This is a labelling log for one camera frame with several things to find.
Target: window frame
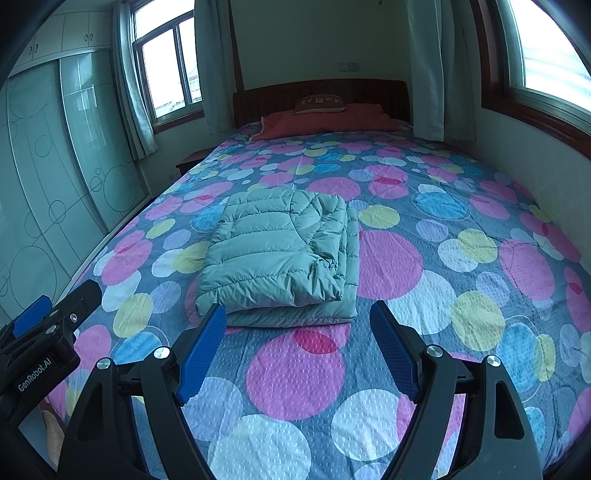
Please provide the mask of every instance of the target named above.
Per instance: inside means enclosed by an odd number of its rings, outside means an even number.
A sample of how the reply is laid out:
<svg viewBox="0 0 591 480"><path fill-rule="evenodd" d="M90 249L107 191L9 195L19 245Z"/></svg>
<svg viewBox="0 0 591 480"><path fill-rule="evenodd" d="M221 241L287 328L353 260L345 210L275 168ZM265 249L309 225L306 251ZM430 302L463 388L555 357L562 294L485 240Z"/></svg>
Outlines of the window frame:
<svg viewBox="0 0 591 480"><path fill-rule="evenodd" d="M135 36L135 12L138 11L141 7L148 4L148 1L139 2L137 5L134 5L131 16L132 16L132 27L134 30ZM180 24L186 20L194 18L194 10L190 10L185 12L172 20L167 21L166 23L160 25L159 27L151 30L150 32L146 33L143 37L137 38L132 43L132 49L134 51L134 60L135 60L135 69L138 73L139 77L139 89L141 91L142 97L144 99L144 105L146 106L146 110L148 111L148 115L150 116L150 121L152 123L152 129L154 133L159 133L167 128L172 128L182 123L194 120L196 118L202 118L205 116L203 112L203 100L193 103L191 91L189 88L189 78L187 76L187 71L185 67L184 57L183 57L183 44L181 42L180 37ZM181 88L183 90L183 98L185 102L185 106L175 110L174 112L166 113L163 116L156 117L156 110L154 108L154 104L152 102L152 97L150 96L150 91L148 87L148 76L146 74L145 63L144 63L144 51L143 46L150 40L159 37L160 35L166 33L167 31L173 32L174 38L174 49L176 52L177 57L177 67L178 73L181 80Z"/></svg>
<svg viewBox="0 0 591 480"><path fill-rule="evenodd" d="M548 10L535 1L548 15ZM591 160L591 125L581 109L566 100L526 88L512 87L509 81L509 52L497 0L470 0L480 52L481 105L530 124L577 150ZM550 17L564 32L556 18ZM589 62L571 41L583 64Z"/></svg>

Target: bedspread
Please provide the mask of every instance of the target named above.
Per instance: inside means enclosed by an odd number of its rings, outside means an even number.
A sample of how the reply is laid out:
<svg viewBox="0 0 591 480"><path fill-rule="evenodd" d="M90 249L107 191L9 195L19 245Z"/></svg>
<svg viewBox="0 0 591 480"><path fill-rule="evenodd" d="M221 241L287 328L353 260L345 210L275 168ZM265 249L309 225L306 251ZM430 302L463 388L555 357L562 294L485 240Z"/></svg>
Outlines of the bedspread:
<svg viewBox="0 0 591 480"><path fill-rule="evenodd" d="M102 307L76 342L82 363L51 395L67 419L94 363L142 359L198 324L196 275L232 193L283 188L338 194L358 211L352 323L229 328L184 414L218 479L378 479L410 420L369 328L376 299L427 343L504 362L540 459L563 454L591 417L591 278L531 194L449 147L353 132L248 142L248 125L175 182L95 258L81 281ZM152 473L165 477L136 420ZM457 396L434 476L447 471Z"/></svg>

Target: wall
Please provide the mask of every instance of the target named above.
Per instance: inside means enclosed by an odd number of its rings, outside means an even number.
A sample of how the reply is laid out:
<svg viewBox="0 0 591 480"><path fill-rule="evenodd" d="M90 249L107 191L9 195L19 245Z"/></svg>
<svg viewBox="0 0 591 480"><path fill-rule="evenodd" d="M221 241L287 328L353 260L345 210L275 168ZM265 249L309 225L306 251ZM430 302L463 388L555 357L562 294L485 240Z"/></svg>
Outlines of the wall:
<svg viewBox="0 0 591 480"><path fill-rule="evenodd" d="M476 142L464 144L477 160L525 185L583 254L591 273L591 161L556 138L480 106L480 57L472 10L455 2L464 28L475 97Z"/></svg>
<svg viewBox="0 0 591 480"><path fill-rule="evenodd" d="M404 0L232 0L246 89L322 78L410 84ZM339 72L337 62L359 62Z"/></svg>
<svg viewBox="0 0 591 480"><path fill-rule="evenodd" d="M158 150L139 161L152 195L160 195L180 177L176 165L198 150L217 147L229 133L209 135L207 122L198 118L156 134Z"/></svg>

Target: white curtain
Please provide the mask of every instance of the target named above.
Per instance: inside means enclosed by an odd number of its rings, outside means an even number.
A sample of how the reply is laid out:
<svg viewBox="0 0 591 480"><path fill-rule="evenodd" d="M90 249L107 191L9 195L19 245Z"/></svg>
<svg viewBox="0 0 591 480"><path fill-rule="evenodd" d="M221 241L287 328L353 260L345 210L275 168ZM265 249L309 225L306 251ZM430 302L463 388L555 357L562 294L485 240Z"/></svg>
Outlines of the white curtain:
<svg viewBox="0 0 591 480"><path fill-rule="evenodd" d="M144 158L158 148L150 117L144 106L134 67L129 3L117 2L113 11L113 63L115 83L123 123L134 160Z"/></svg>
<svg viewBox="0 0 591 480"><path fill-rule="evenodd" d="M195 44L209 133L228 131L236 91L228 0L195 0Z"/></svg>
<svg viewBox="0 0 591 480"><path fill-rule="evenodd" d="M414 134L474 141L474 96L452 0L407 0Z"/></svg>

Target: ceiling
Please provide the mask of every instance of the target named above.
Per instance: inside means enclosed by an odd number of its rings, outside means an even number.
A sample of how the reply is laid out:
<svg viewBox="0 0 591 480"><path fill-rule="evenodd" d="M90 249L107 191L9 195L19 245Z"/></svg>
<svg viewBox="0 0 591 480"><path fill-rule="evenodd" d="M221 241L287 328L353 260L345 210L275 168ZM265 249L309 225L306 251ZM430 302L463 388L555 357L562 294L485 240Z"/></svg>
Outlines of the ceiling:
<svg viewBox="0 0 591 480"><path fill-rule="evenodd" d="M116 0L66 0L56 10L56 14L79 12L84 10L107 10L113 7Z"/></svg>

